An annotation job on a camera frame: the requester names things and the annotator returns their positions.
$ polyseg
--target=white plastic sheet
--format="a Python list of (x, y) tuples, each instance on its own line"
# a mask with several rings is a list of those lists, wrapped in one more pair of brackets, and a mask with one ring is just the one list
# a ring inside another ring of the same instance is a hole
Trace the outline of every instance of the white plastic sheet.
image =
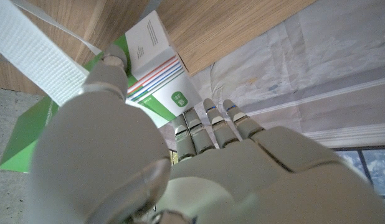
[(385, 144), (385, 0), (318, 0), (192, 80), (224, 116), (230, 99), (329, 147)]

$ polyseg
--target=green label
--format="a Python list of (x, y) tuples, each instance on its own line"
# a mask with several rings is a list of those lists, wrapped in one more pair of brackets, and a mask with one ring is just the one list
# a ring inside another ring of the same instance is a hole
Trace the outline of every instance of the green label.
[(147, 98), (140, 101), (139, 104), (147, 107), (151, 111), (154, 111), (168, 121), (176, 118), (176, 116), (172, 114), (172, 112), (170, 112), (165, 106), (163, 106), (162, 103), (159, 102), (153, 95), (147, 96)]
[(187, 103), (188, 103), (188, 100), (186, 99), (186, 97), (185, 97), (180, 91), (174, 92), (174, 93), (172, 94), (172, 100), (173, 100), (179, 107), (186, 106)]

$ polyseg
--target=white strap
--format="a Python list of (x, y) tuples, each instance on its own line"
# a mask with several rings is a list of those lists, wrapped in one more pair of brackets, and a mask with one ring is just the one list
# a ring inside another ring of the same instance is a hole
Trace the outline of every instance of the white strap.
[(59, 24), (57, 21), (55, 21), (53, 18), (51, 18), (49, 15), (47, 15), (41, 8), (36, 7), (35, 5), (25, 1), (25, 0), (11, 0), (12, 3), (17, 5), (18, 7), (24, 9), (27, 12), (32, 13), (33, 15), (37, 16), (39, 19), (42, 19), (45, 22), (48, 22), (49, 24), (52, 24), (53, 26), (58, 27), (59, 29), (62, 29), (63, 31), (67, 32), (68, 34), (74, 36), (78, 40), (82, 41), (95, 55), (98, 55), (101, 50), (86, 41), (85, 39), (81, 38), (79, 35), (75, 34), (71, 30), (68, 30), (63, 25)]
[[(9, 0), (0, 0), (0, 53), (59, 106), (75, 96), (88, 72), (74, 62)], [(161, 116), (137, 103), (157, 127)]]

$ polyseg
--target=colored stripe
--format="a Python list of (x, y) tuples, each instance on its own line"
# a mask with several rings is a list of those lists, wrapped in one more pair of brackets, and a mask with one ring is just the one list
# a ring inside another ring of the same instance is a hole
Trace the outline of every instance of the colored stripe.
[[(165, 80), (163, 80), (160, 84), (156, 85), (154, 88), (152, 88), (151, 90), (149, 91), (145, 91), (145, 93), (150, 93), (150, 94), (153, 94), (156, 90), (160, 89), (162, 86), (168, 84), (168, 80), (170, 79), (173, 79), (173, 77), (177, 77), (179, 76), (180, 74), (182, 74), (184, 72), (183, 69), (179, 69), (177, 72), (175, 72), (173, 75), (170, 75), (168, 76)], [(143, 100), (145, 97), (144, 96), (148, 96), (148, 94), (142, 94), (140, 96), (137, 96), (136, 98), (133, 99), (133, 101), (137, 101), (140, 102), (141, 100)]]
[(150, 84), (144, 86), (141, 90), (136, 91), (136, 92), (134, 92), (133, 94), (129, 94), (129, 95), (128, 95), (128, 98), (129, 98), (129, 97), (135, 97), (136, 94), (139, 95), (142, 91), (147, 90), (149, 87), (151, 87), (151, 86), (153, 86), (153, 85), (157, 85), (158, 82), (159, 82), (158, 79), (160, 79), (160, 78), (162, 78), (162, 77), (164, 77), (164, 76), (167, 76), (167, 75), (169, 75), (170, 73), (175, 72), (175, 71), (177, 71), (177, 70), (179, 70), (179, 69), (181, 69), (180, 63), (177, 63), (176, 65), (173, 65), (173, 66), (172, 66), (170, 69), (168, 69), (166, 72), (164, 72), (164, 73), (162, 73), (162, 74), (156, 76), (156, 78), (154, 78), (154, 80), (152, 80), (152, 81), (150, 82)]
[[(184, 70), (180, 70), (180, 72), (168, 77), (165, 81), (161, 82), (160, 85), (156, 86), (153, 90), (151, 90), (150, 94), (154, 94), (158, 90), (162, 89), (162, 87), (166, 86), (169, 82), (173, 81), (175, 78), (179, 77), (183, 73), (184, 73)], [(141, 100), (144, 100), (144, 99), (145, 99), (145, 97), (142, 96), (142, 97), (137, 98), (135, 100), (135, 102), (139, 103)]]
[(153, 77), (155, 77), (157, 74), (161, 73), (163, 70), (166, 70), (169, 66), (171, 66), (174, 62), (177, 62), (178, 59), (176, 59), (175, 61), (171, 62), (169, 65), (165, 66), (164, 68), (162, 68), (160, 71), (158, 71), (157, 73), (155, 73), (152, 77), (150, 77), (149, 79), (147, 80), (144, 80), (148, 75), (152, 74), (155, 70), (159, 69), (161, 66), (163, 66), (164, 64), (168, 63), (170, 60), (172, 60), (174, 57), (170, 58), (169, 60), (167, 60), (165, 63), (163, 63), (162, 65), (156, 67), (153, 71), (151, 71), (149, 74), (145, 75), (143, 78), (141, 78), (137, 83), (133, 84), (129, 90), (128, 90), (128, 93), (130, 92), (133, 92), (135, 89), (139, 88), (140, 86), (144, 85), (146, 82), (148, 82), (150, 79), (152, 79)]
[(140, 96), (141, 94), (143, 94), (144, 91), (149, 91), (150, 88), (152, 88), (153, 86), (158, 85), (164, 78), (166, 78), (166, 77), (176, 73), (178, 70), (180, 70), (182, 68), (179, 63), (174, 65), (174, 67), (177, 66), (177, 65), (179, 65), (179, 66), (176, 67), (174, 70), (170, 71), (169, 73), (168, 72), (163, 73), (160, 76), (156, 77), (152, 82), (150, 82), (150, 85), (144, 86), (144, 88), (142, 88), (141, 90), (137, 91), (135, 94), (130, 95), (128, 98), (131, 98), (133, 100), (134, 98), (136, 98), (136, 97)]

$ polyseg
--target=window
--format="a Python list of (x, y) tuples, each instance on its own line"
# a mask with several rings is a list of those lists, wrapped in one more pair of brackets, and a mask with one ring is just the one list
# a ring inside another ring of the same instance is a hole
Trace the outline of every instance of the window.
[(385, 146), (339, 148), (335, 152), (360, 170), (385, 198)]
[(375, 190), (385, 195), (385, 150), (363, 151)]
[(363, 163), (361, 162), (357, 151), (336, 151), (336, 153), (365, 175)]

